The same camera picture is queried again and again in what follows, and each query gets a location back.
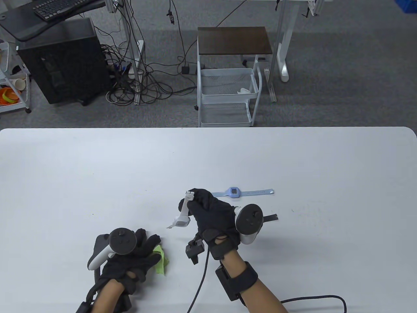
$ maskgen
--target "blue box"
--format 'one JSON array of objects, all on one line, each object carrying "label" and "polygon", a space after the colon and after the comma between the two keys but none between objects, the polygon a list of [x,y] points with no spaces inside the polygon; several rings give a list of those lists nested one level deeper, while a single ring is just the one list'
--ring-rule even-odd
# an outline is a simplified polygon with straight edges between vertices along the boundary
[{"label": "blue box", "polygon": [[395,0],[405,13],[417,13],[417,0]]}]

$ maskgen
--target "orange bowl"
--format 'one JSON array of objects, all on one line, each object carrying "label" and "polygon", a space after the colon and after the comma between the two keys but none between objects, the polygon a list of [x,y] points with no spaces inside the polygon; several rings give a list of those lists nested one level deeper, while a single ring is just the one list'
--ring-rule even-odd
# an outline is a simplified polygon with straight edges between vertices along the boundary
[{"label": "orange bowl", "polygon": [[2,105],[15,104],[19,101],[19,97],[10,87],[1,88],[0,95],[0,104]]}]

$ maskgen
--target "metal cart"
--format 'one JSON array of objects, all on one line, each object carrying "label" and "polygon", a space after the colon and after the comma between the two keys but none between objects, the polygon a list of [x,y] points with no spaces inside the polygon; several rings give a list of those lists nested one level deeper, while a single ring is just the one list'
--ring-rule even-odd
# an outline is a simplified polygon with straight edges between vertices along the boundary
[{"label": "metal cart", "polygon": [[[257,41],[262,44],[259,42],[254,44],[251,42],[253,38],[257,38]],[[272,51],[264,27],[198,28],[197,106],[199,127],[249,127],[254,125],[262,91],[262,73],[258,58],[259,54],[269,53]],[[255,55],[253,68],[201,68],[201,55],[241,54]],[[255,101],[252,114],[249,109],[251,100]]]},{"label": "metal cart", "polygon": [[[15,104],[9,104],[9,105],[1,105],[0,104],[0,113],[22,109],[25,108],[26,113],[30,113],[30,82],[29,82],[29,75],[24,72],[24,66],[20,60],[18,60],[18,57],[15,57],[16,60],[14,60],[22,69],[22,72],[19,72],[14,75],[9,74],[9,68],[12,60],[12,53],[10,50],[10,45],[8,42],[0,43],[0,85],[7,85],[13,91],[16,93],[16,95],[19,97],[19,102]],[[14,85],[11,83],[10,79],[16,79],[21,78],[25,80],[26,87],[23,91],[18,91]]]}]

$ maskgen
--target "green cloth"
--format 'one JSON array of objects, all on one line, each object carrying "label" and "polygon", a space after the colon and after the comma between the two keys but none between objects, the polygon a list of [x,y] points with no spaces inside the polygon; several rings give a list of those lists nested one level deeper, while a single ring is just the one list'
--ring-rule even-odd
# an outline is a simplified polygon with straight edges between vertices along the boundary
[{"label": "green cloth", "polygon": [[161,255],[161,259],[159,262],[155,265],[155,271],[157,274],[165,274],[165,267],[168,265],[169,260],[165,257],[165,254],[162,250],[161,245],[157,245],[155,249],[153,250],[154,253],[158,253]]}]

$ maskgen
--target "gray carpet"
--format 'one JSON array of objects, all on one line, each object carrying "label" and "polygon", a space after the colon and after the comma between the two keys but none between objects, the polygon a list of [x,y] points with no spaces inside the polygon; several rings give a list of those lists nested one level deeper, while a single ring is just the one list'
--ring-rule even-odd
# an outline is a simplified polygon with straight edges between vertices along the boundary
[{"label": "gray carpet", "polygon": [[[176,0],[186,48],[198,26],[215,26],[238,1]],[[277,12],[273,1],[247,1],[222,26],[264,25],[273,42]],[[147,46],[147,61],[175,63],[182,48],[177,24],[166,16],[168,0],[133,1]],[[86,13],[105,31],[118,23],[105,8]],[[116,33],[116,43],[124,38]],[[102,43],[111,39],[100,36]],[[407,126],[417,131],[417,15],[406,15],[394,0],[335,0],[322,15],[296,23],[287,56],[290,81],[275,73],[278,103],[264,88],[256,126]],[[189,53],[195,61],[196,50]],[[208,67],[241,66],[239,58],[206,58]],[[157,77],[174,89],[183,78]],[[118,107],[104,97],[90,106],[49,104],[33,84],[33,111],[1,114],[0,129],[19,127],[193,127],[195,92],[151,105]]]}]

